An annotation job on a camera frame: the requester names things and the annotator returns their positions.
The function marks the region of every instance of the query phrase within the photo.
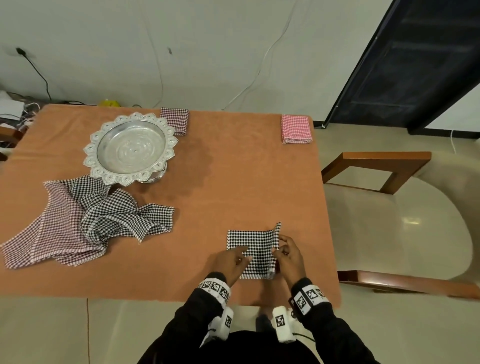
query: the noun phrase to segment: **person's left hand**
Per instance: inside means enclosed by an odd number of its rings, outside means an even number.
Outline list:
[[[234,249],[224,250],[217,254],[212,266],[212,272],[225,275],[229,287],[237,281],[247,265],[252,261],[252,256],[244,256],[247,246],[237,246]]]

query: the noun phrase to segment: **yellow object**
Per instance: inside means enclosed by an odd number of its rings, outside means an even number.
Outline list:
[[[108,99],[105,99],[103,101],[100,101],[98,103],[98,106],[113,106],[113,107],[117,107],[119,108],[120,107],[120,104],[115,101],[115,100],[108,100]]]

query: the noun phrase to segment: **white wall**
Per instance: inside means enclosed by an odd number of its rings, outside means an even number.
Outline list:
[[[0,88],[57,99],[152,107],[160,82],[138,2],[160,56],[161,106],[218,110],[255,76],[293,0],[24,0],[0,12]],[[227,110],[309,114],[324,120],[390,0],[299,0],[254,91]]]
[[[480,85],[477,85],[426,128],[480,132]]]

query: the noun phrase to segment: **orange tablecloth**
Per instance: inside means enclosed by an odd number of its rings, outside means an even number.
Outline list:
[[[0,175],[0,242],[45,208],[43,181],[89,173],[82,165],[89,135],[117,115],[159,110],[48,105],[5,162]],[[226,248],[228,229],[281,233],[301,249],[307,274],[340,304],[335,256],[315,141],[283,145],[280,115],[191,111],[165,176],[126,188],[140,205],[175,207],[171,233],[110,241],[101,258],[79,267],[49,260],[18,270],[0,267],[0,294],[185,301]],[[273,280],[239,280],[231,303],[286,305]]]

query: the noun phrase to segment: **ornate silver platter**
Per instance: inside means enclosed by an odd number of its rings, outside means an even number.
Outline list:
[[[155,114],[120,115],[90,135],[84,165],[91,168],[91,177],[107,185],[154,182],[165,174],[167,160],[175,155],[178,139],[174,132],[167,119]]]

